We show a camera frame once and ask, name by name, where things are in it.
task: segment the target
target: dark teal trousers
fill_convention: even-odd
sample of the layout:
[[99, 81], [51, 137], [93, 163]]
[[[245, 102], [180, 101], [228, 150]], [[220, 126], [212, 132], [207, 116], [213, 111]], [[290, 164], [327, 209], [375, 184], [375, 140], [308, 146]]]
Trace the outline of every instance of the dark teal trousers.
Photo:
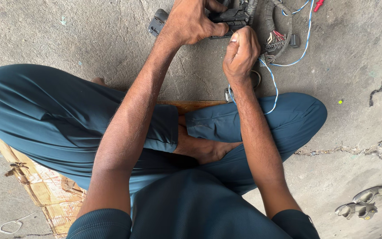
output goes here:
[[[125, 92], [48, 66], [2, 66], [0, 138], [87, 189], [98, 144], [124, 96]], [[260, 98], [262, 110], [271, 110], [274, 100], [275, 96]], [[305, 145], [326, 117], [325, 106], [314, 97], [300, 93], [279, 95], [275, 110], [266, 119], [282, 160]], [[188, 134], [193, 137], [241, 141], [240, 119], [233, 103], [192, 111], [185, 118]], [[238, 194], [256, 188], [243, 145], [217, 162], [181, 166], [175, 163], [180, 156], [171, 154], [177, 142], [176, 107], [156, 105], [144, 150], [130, 178], [131, 193], [184, 168], [209, 172]]]

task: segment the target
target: person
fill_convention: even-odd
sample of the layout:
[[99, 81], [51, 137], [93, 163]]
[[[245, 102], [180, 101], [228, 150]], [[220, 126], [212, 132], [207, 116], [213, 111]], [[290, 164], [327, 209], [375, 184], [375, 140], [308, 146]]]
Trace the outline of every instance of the person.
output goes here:
[[[127, 94], [39, 65], [0, 67], [0, 138], [88, 189], [67, 238], [319, 238], [293, 199], [282, 162], [324, 124], [327, 111], [299, 93], [257, 99], [254, 30], [231, 37], [223, 70], [233, 103], [178, 116], [156, 99], [185, 44], [223, 36], [204, 9], [176, 0]], [[241, 195], [258, 188], [266, 216]]]

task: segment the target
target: red test lead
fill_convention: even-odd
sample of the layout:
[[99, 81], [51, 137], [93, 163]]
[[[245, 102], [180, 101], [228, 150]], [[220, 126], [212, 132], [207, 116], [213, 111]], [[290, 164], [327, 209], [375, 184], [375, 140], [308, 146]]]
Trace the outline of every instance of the red test lead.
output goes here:
[[313, 9], [314, 12], [318, 11], [319, 7], [322, 6], [323, 4], [323, 0], [319, 0], [317, 3], [316, 3], [316, 7], [315, 9]]

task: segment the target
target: shirt sleeve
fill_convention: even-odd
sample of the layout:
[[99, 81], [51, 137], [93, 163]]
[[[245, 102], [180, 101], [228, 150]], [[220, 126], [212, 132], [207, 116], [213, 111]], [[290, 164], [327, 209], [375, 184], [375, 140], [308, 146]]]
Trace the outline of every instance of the shirt sleeve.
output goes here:
[[66, 239], [127, 239], [131, 226], [131, 217], [124, 211], [98, 209], [76, 219]]
[[273, 216], [272, 221], [293, 239], [319, 239], [309, 216], [299, 210], [280, 211]]

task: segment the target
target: green fragment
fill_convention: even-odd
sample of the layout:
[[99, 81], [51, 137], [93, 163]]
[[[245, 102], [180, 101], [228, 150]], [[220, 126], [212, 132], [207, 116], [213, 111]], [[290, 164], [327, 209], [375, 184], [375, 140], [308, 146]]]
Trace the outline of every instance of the green fragment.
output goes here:
[[65, 21], [64, 19], [66, 19], [66, 17], [62, 16], [60, 21], [61, 25], [66, 25], [67, 21]]

